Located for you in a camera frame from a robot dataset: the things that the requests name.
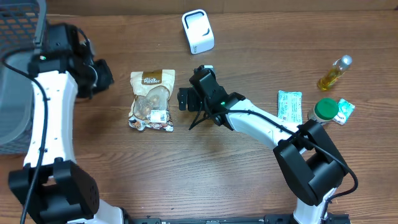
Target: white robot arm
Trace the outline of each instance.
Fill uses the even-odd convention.
[[[285,128],[293,132],[299,130],[297,128],[297,124],[288,123],[283,119],[279,119],[276,116],[259,109],[257,106],[254,106],[251,101],[247,99],[237,102],[234,106],[230,108],[230,110],[255,111],[263,114],[264,116],[270,118],[276,123],[285,126]],[[281,131],[273,124],[270,124],[270,122],[254,114],[228,113],[226,115],[226,119],[235,131],[248,134],[249,136],[265,144],[269,149],[277,147],[280,140],[286,140],[291,137],[291,134]],[[305,151],[306,149],[302,148],[299,153],[303,154]],[[330,189],[330,191],[323,197],[322,203],[320,203],[318,206],[309,206],[298,198],[297,206],[293,213],[295,221],[298,224],[321,224],[321,215],[326,203],[326,199],[333,195],[335,193],[335,190],[336,188]]]
[[[46,139],[46,153],[41,166],[51,167],[57,161],[70,161],[76,164],[75,154],[72,144],[72,125],[73,125],[73,108],[75,105],[76,94],[78,93],[78,85],[75,79],[69,74],[59,73],[59,71],[51,71],[40,73],[36,80],[42,85],[48,100],[48,127]],[[34,120],[32,129],[32,139],[30,147],[24,160],[24,167],[30,166],[31,169],[37,166],[39,158],[40,142],[42,138],[44,123],[44,104],[43,96],[37,85],[32,83],[34,89]],[[93,218],[79,218],[68,221],[67,223],[95,223],[95,224],[123,224],[123,210],[113,207],[105,201],[98,199],[98,211],[93,214]],[[50,215],[41,220],[47,223],[49,220],[63,220],[63,215],[59,217],[51,217]]]
[[[195,69],[189,81],[192,87],[180,88],[177,96],[180,110],[188,105],[189,111],[199,113],[204,108],[208,115],[195,120],[190,129],[212,119],[218,126],[248,134],[265,144],[273,150],[286,183],[298,197],[293,215],[285,221],[322,223],[328,217],[328,200],[348,173],[348,166],[320,124],[310,120],[297,126],[259,109],[239,93],[228,95],[217,84],[212,66]],[[315,155],[305,161],[301,154],[314,147]]]

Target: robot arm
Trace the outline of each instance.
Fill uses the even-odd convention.
[[[275,117],[274,115],[263,111],[262,109],[254,106],[250,100],[245,99],[237,102],[233,105],[230,110],[251,110],[263,114],[271,120],[279,123],[289,130],[296,132],[297,125],[288,123],[282,119]],[[227,122],[237,132],[245,133],[258,141],[265,144],[269,149],[273,149],[278,145],[280,140],[286,140],[291,135],[279,130],[270,122],[254,115],[245,113],[228,113],[226,115]]]
[[[228,95],[217,84],[212,68],[201,66],[195,69],[190,83],[192,88],[181,88],[178,93],[180,110],[184,110],[187,104],[188,110],[200,111],[201,104],[204,104],[205,113],[218,126],[224,125],[230,130],[246,133],[273,149],[287,185],[298,197],[297,207],[289,223],[321,223],[327,217],[327,214],[321,217],[326,199],[334,194],[347,174],[336,161],[317,150],[307,161],[302,157],[301,154],[306,150],[313,149],[302,140],[307,138],[345,164],[322,126],[313,120],[299,126],[287,123],[254,106],[239,93]],[[251,111],[275,122],[279,128],[282,125],[295,133],[294,136]]]
[[[49,105],[46,150],[42,166],[53,164],[56,158],[76,163],[72,144],[73,107],[77,94],[77,83],[69,72],[51,71],[40,73],[36,80],[43,86]],[[42,140],[44,105],[39,88],[34,90],[34,118],[32,138],[24,166],[36,167],[39,158],[39,146]]]

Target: wooden table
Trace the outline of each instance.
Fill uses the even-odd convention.
[[[295,12],[213,14],[215,48],[191,55],[181,15],[51,17],[81,27],[106,59],[115,84],[75,107],[74,148],[101,198],[133,217],[258,217],[292,213],[295,195],[272,151],[245,134],[211,121],[188,127],[195,114],[179,111],[178,88],[192,70],[214,65],[218,82],[277,114],[277,92],[301,91],[304,120],[318,100],[344,98],[356,105],[347,124],[328,134],[355,171],[359,189],[330,206],[352,223],[398,222],[398,13]],[[351,70],[334,89],[316,82],[344,54]],[[128,126],[133,101],[130,72],[175,69],[166,133]],[[0,223],[17,223],[21,206],[7,186],[24,155],[0,157]],[[339,191],[350,188],[350,176]]]

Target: white device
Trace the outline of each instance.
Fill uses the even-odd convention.
[[[199,54],[214,47],[214,35],[207,14],[202,9],[185,13],[182,26],[192,54]]]

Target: green cap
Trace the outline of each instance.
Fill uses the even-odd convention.
[[[324,98],[315,105],[315,114],[324,120],[333,119],[338,113],[338,105],[331,98]]]

